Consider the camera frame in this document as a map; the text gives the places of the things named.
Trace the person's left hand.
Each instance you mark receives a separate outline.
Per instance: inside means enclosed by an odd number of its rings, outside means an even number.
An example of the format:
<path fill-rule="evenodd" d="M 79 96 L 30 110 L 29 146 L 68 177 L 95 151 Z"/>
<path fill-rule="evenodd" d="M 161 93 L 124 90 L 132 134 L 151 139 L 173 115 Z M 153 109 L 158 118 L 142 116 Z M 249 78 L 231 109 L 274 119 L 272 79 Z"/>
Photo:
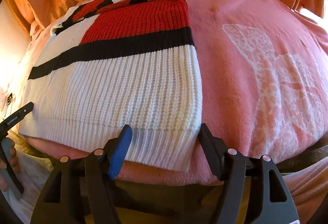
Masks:
<path fill-rule="evenodd" d="M 15 173 L 20 173 L 21 168 L 19 165 L 18 157 L 17 157 L 17 151 L 15 149 L 15 143 L 12 141 L 11 142 L 11 147 L 9 149 L 9 155 L 10 158 L 8 159 L 9 164 L 11 165 L 11 168 Z M 6 191 L 9 189 L 9 185 L 3 178 L 3 176 L 0 177 L 0 185 L 1 185 L 1 191 Z"/>

